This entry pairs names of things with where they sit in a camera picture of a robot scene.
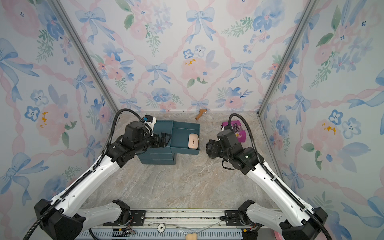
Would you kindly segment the pink computer mouse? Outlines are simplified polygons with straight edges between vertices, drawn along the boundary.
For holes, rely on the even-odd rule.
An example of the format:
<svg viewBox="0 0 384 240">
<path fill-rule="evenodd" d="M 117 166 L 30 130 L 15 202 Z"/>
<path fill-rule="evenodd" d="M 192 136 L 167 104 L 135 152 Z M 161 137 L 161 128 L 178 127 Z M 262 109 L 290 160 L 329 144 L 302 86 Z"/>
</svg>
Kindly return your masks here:
<svg viewBox="0 0 384 240">
<path fill-rule="evenodd" d="M 199 148 L 199 135 L 189 134 L 188 148 L 194 150 Z"/>
</svg>

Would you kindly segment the teal top drawer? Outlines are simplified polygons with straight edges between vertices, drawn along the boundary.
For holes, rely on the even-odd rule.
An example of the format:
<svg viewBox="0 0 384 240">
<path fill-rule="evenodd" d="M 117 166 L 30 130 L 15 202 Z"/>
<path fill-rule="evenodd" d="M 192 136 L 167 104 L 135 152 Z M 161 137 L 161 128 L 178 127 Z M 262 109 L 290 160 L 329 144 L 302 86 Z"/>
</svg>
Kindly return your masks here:
<svg viewBox="0 0 384 240">
<path fill-rule="evenodd" d="M 173 122 L 171 151 L 173 154 L 198 155 L 200 152 L 199 141 L 197 149 L 189 148 L 190 134 L 200 136 L 200 124 Z"/>
</svg>

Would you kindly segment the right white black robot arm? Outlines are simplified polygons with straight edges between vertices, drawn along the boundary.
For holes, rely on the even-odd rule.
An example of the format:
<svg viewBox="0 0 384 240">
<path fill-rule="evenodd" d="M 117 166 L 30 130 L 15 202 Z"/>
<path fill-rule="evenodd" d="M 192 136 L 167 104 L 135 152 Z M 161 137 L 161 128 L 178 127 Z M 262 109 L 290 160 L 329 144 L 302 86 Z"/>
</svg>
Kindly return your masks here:
<svg viewBox="0 0 384 240">
<path fill-rule="evenodd" d="M 326 211 L 301 200 L 273 173 L 254 147 L 244 148 L 232 130 L 218 133 L 217 138 L 206 144 L 209 158 L 230 163 L 233 170 L 259 185 L 279 207 L 274 211 L 247 200 L 238 208 L 237 221 L 245 226 L 268 227 L 285 240 L 314 240 L 320 233 L 326 234 Z"/>
</svg>

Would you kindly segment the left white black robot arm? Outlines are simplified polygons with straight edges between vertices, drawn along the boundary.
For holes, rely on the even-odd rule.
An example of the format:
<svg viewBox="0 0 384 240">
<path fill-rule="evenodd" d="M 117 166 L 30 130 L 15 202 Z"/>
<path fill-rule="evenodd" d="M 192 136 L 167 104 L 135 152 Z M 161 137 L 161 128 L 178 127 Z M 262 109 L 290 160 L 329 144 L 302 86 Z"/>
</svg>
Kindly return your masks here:
<svg viewBox="0 0 384 240">
<path fill-rule="evenodd" d="M 171 134 L 153 132 L 154 124 L 132 122 L 124 135 L 110 143 L 98 160 L 75 182 L 50 200 L 35 205 L 37 221 L 25 235 L 27 240 L 40 227 L 53 240 L 74 240 L 81 232 L 104 223 L 126 226 L 132 221 L 130 207 L 121 200 L 92 209 L 82 209 L 85 200 L 112 174 L 137 154 L 150 148 L 165 148 Z"/>
</svg>

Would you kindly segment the purple snack bag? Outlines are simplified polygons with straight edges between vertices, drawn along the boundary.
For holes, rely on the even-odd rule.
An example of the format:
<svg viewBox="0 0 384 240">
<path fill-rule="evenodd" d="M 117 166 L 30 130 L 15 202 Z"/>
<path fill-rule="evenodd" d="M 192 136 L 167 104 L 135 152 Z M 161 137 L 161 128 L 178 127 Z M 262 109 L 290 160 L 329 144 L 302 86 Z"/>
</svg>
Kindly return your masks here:
<svg viewBox="0 0 384 240">
<path fill-rule="evenodd" d="M 223 122 L 222 123 L 222 131 L 227 130 L 227 129 L 230 129 L 235 133 L 235 135 L 236 135 L 236 137 L 240 143 L 246 142 L 247 132 L 246 132 L 246 130 L 243 129 L 243 125 L 242 125 L 241 121 L 232 120 L 230 127 L 229 127 L 229 122 Z"/>
</svg>

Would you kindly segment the pink alarm clock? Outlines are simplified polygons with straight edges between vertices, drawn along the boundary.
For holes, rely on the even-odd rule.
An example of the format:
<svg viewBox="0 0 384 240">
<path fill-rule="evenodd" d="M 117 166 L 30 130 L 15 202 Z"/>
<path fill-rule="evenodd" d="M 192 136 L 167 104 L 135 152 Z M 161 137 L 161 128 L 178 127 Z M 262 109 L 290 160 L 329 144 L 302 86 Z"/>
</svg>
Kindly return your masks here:
<svg viewBox="0 0 384 240">
<path fill-rule="evenodd" d="M 275 236 L 276 240 L 284 240 L 284 238 L 283 238 L 281 233 L 278 233 L 278 232 L 274 231 L 274 236 Z"/>
</svg>

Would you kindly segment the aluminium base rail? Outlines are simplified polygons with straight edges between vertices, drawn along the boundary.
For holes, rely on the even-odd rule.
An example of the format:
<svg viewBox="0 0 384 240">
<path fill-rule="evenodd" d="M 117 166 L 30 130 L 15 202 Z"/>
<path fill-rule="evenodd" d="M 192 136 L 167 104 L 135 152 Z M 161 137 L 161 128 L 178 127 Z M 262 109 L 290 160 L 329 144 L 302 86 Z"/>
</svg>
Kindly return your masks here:
<svg viewBox="0 0 384 240">
<path fill-rule="evenodd" d="M 197 233 L 198 240 L 275 240 L 274 230 L 245 226 L 237 216 L 236 209 L 133 209 L 123 226 L 103 220 L 70 239 L 185 240 L 187 234 Z"/>
</svg>

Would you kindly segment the beige knob at rail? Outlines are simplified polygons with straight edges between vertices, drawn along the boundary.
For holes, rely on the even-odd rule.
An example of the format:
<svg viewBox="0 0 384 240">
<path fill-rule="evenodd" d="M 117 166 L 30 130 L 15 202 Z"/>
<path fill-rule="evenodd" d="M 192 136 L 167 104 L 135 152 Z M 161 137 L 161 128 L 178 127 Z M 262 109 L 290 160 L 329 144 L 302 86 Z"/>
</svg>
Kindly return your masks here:
<svg viewBox="0 0 384 240">
<path fill-rule="evenodd" d="M 198 240 L 197 233 L 189 233 L 185 236 L 185 240 Z"/>
</svg>

